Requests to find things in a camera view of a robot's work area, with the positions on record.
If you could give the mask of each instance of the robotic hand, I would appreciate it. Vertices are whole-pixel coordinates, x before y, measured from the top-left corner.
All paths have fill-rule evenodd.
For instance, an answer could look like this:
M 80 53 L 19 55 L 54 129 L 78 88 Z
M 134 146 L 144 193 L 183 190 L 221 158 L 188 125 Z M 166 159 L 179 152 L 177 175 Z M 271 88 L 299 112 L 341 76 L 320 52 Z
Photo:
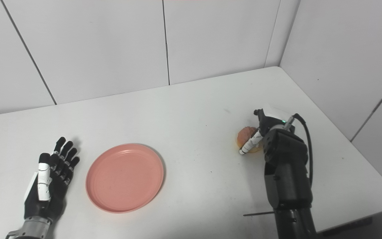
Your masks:
M 61 137 L 52 155 L 42 153 L 38 172 L 33 175 L 26 192 L 25 222 L 20 230 L 9 232 L 6 239 L 44 239 L 49 227 L 57 221 L 65 208 L 65 196 L 79 162 L 74 157 L 73 142 Z

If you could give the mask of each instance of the robot finger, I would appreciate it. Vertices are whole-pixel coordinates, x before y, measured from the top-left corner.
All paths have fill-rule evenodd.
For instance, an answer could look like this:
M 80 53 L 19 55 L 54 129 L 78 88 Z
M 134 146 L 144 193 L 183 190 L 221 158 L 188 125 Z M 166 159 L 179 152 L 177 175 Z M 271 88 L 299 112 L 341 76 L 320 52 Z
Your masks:
M 72 159 L 72 162 L 70 163 L 67 174 L 64 178 L 64 183 L 66 185 L 68 185 L 71 182 L 73 178 L 73 170 L 75 169 L 75 166 L 79 163 L 79 161 L 80 161 L 79 157 L 75 157 L 74 159 Z
M 54 153 L 59 154 L 61 151 L 61 147 L 62 145 L 64 145 L 65 142 L 66 142 L 66 138 L 64 137 L 59 138 L 59 140 L 56 143 L 56 147 L 54 148 Z
M 46 164 L 50 164 L 50 154 L 49 153 L 41 153 L 41 155 L 39 156 L 39 163 L 46 163 Z
M 68 163 L 68 164 L 70 164 L 70 161 L 72 160 L 73 156 L 75 156 L 75 154 L 76 154 L 77 152 L 78 152 L 78 150 L 77 150 L 76 148 L 72 148 L 72 149 L 68 152 L 68 154 L 67 154 L 67 156 L 66 156 L 66 160 L 65 160 L 65 162 Z
M 69 167 L 70 167 L 70 162 L 72 161 L 72 158 L 73 156 L 75 156 L 75 154 L 77 153 L 77 149 L 76 148 L 72 148 L 69 153 L 67 154 L 66 156 L 66 160 L 64 161 L 64 165 L 63 165 L 63 168 L 60 172 L 60 177 L 61 179 L 64 179 L 69 171 Z
M 50 157 L 50 167 L 52 170 L 55 170 L 59 165 L 63 165 L 64 161 L 60 159 L 60 156 L 56 153 L 53 153 Z
M 64 160 L 64 158 L 66 157 L 67 155 L 67 152 L 70 150 L 70 148 L 73 147 L 73 142 L 72 141 L 68 141 L 64 146 L 63 146 L 63 149 L 61 150 L 61 153 L 60 153 L 60 158 L 62 160 Z

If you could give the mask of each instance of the black cable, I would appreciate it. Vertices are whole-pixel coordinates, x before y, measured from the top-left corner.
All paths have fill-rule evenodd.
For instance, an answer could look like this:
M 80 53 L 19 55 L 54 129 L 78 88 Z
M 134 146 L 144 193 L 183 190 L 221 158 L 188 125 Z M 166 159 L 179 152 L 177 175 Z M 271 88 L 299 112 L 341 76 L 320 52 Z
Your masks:
M 307 138 L 307 146 L 309 147 L 309 182 L 310 186 L 312 186 L 313 182 L 313 153 L 312 153 L 312 140 L 310 139 L 309 129 L 307 128 L 306 121 L 299 114 L 295 113 L 293 115 L 304 127 L 304 131 L 306 132 Z

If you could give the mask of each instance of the white table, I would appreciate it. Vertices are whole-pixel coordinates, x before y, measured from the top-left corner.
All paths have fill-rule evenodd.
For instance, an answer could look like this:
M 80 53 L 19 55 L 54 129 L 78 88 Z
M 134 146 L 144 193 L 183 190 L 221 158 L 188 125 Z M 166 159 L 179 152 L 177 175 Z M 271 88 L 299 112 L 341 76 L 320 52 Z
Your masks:
M 55 238 L 276 238 L 261 153 L 238 154 L 235 137 L 275 103 L 308 124 L 314 151 L 312 215 L 318 231 L 382 212 L 382 177 L 278 67 L 0 115 L 0 238 L 23 223 L 23 194 L 41 152 L 60 136 L 80 146 Z M 149 145 L 165 179 L 145 207 L 96 208 L 85 191 L 91 163 L 115 145 Z

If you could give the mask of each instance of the white wall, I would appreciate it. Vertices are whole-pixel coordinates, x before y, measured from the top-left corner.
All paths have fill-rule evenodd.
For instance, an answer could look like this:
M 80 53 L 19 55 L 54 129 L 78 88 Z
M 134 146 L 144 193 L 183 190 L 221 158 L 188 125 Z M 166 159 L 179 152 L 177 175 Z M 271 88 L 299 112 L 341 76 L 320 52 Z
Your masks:
M 5 0 L 57 103 L 168 85 L 161 0 Z
M 52 104 L 0 2 L 0 113 Z
M 382 0 L 301 0 L 281 67 L 351 139 L 382 98 Z
M 298 1 L 5 4 L 56 102 L 67 103 L 278 65 Z M 0 96 L 10 96 L 0 97 L 0 113 L 51 104 L 46 91 L 35 89 L 42 80 L 24 58 L 26 49 L 1 3 L 0 18 L 5 24 L 0 41 L 16 44 L 0 47 L 0 57 L 12 62 L 5 65 L 11 69 L 0 71 Z M 30 83 L 32 75 L 37 80 Z M 24 87 L 10 92 L 18 85 L 8 82 L 14 77 L 25 81 Z
M 170 83 L 278 65 L 298 1 L 280 2 L 165 1 Z

